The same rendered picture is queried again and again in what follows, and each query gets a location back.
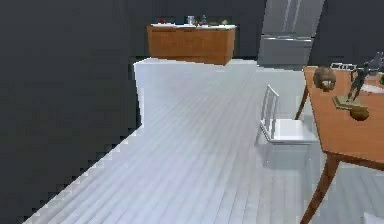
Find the white plate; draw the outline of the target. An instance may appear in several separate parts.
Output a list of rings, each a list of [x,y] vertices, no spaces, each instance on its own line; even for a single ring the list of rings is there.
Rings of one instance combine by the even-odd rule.
[[[369,84],[364,84],[361,87],[362,91],[368,92],[368,93],[374,93],[374,94],[384,94],[384,88],[375,86],[375,85],[369,85]]]

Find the white slatted chair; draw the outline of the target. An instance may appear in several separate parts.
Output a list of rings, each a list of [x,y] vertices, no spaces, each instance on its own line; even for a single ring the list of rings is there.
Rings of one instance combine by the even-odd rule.
[[[318,137],[303,120],[279,118],[279,101],[279,94],[267,85],[257,133],[258,136],[263,134],[267,141],[263,166],[272,169],[303,168],[308,149],[318,142]]]

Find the small brown round bowl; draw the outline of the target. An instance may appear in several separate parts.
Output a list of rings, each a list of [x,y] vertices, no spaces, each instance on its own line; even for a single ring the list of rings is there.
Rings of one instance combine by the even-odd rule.
[[[364,121],[369,117],[369,111],[366,108],[353,108],[350,116],[356,121]]]

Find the brown wooden kitchen counter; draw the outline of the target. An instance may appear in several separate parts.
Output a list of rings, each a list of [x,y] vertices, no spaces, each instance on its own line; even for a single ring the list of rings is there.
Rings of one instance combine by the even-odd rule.
[[[152,58],[226,65],[233,57],[235,25],[150,24],[146,30]]]

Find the brown wooden dining table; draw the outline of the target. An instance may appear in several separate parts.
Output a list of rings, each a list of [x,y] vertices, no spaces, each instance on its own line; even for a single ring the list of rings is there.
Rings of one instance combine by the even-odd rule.
[[[317,188],[300,224],[309,224],[321,204],[341,162],[384,171],[384,93],[360,95],[359,100],[368,107],[369,117],[356,121],[333,103],[335,96],[345,96],[350,88],[349,73],[337,70],[333,90],[324,92],[315,87],[316,68],[303,68],[305,88],[302,100],[310,101],[325,166]]]

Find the dark figure statue on base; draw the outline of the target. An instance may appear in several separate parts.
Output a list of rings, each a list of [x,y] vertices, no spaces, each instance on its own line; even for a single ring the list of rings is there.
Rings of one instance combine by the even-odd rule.
[[[355,68],[350,72],[351,87],[347,96],[336,96],[333,98],[333,103],[337,109],[353,110],[357,108],[366,109],[357,97],[360,94],[361,88],[369,75],[369,63],[366,62],[362,68]]]

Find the grey steel fridge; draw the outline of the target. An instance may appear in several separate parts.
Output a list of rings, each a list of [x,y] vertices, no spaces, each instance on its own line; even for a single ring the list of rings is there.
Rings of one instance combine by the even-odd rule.
[[[309,60],[325,0],[267,0],[258,64],[301,69]]]

